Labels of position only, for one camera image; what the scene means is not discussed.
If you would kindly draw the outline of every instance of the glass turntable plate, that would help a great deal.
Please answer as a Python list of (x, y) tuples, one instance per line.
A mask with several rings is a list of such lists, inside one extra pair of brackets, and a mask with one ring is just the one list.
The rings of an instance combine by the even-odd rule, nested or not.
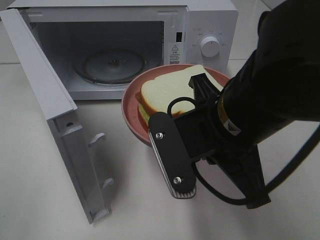
[(133, 50), (112, 48), (76, 58), (73, 68), (95, 84), (125, 84), (139, 75), (146, 64), (147, 61)]

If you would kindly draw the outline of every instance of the black cable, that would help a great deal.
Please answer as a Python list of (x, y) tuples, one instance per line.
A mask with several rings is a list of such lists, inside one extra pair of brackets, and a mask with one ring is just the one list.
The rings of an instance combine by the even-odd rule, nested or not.
[(212, 194), (214, 194), (220, 200), (232, 204), (232, 205), (246, 205), (252, 202), (253, 200), (259, 199), (261, 196), (270, 193), (276, 187), (278, 187), (281, 183), (283, 183), (305, 160), (305, 158), (313, 151), (313, 149), (320, 142), (320, 125), (314, 131), (314, 133), (310, 136), (310, 138), (304, 143), (304, 145), (300, 148), (300, 150), (296, 153), (296, 155), (292, 158), (292, 160), (278, 173), (278, 175), (271, 180), (266, 187), (258, 193), (256, 196), (251, 198), (242, 198), (242, 199), (234, 199), (228, 196), (223, 195), (216, 189), (214, 189), (199, 173), (196, 163), (193, 162), (191, 167), (194, 171), (196, 178), (205, 186)]
[(173, 100), (172, 102), (170, 102), (170, 104), (168, 105), (167, 114), (168, 114), (171, 118), (172, 118), (172, 113), (171, 113), (172, 107), (173, 107), (176, 103), (179, 103), (179, 102), (182, 102), (182, 101), (190, 102), (190, 103), (192, 103), (194, 106), (196, 106), (196, 101), (195, 101), (193, 98), (187, 97), (187, 96), (178, 97), (178, 98), (176, 98), (175, 100)]

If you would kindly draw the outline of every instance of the screw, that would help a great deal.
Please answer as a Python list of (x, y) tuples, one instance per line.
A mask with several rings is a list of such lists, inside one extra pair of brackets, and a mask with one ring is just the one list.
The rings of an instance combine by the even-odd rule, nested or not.
[(158, 132), (156, 135), (155, 135), (155, 138), (160, 140), (164, 137), (163, 133), (162, 132)]
[(182, 179), (180, 177), (178, 177), (178, 176), (176, 176), (173, 179), (173, 183), (176, 184), (176, 185), (180, 184), (181, 182), (182, 182)]

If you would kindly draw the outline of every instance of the warning label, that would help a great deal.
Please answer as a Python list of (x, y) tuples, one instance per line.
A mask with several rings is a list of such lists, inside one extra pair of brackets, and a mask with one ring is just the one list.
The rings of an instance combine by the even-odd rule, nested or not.
[(182, 48), (180, 42), (168, 43), (168, 63), (179, 64), (182, 60)]
[(218, 102), (218, 115), (224, 128), (233, 136), (237, 136), (241, 133), (241, 129), (238, 128), (228, 117), (224, 108), (224, 96), (222, 95)]
[(237, 136), (241, 130), (233, 124), (233, 122), (228, 119), (224, 124), (223, 126), (225, 127), (225, 129), (228, 130), (229, 133), (231, 133), (233, 136)]

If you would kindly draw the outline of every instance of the bread slice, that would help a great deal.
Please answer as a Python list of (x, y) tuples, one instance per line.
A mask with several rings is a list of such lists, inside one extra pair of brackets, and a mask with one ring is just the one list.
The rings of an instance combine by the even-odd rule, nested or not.
[[(212, 84), (221, 91), (223, 87), (205, 70), (202, 65), (194, 65), (184, 70), (160, 75), (146, 81), (137, 94), (138, 111), (148, 125), (149, 116), (156, 112), (167, 112), (168, 105), (179, 97), (194, 98), (194, 90), (188, 83), (192, 76), (205, 73)], [(195, 106), (188, 101), (176, 103), (171, 110), (174, 117), (186, 113)]]

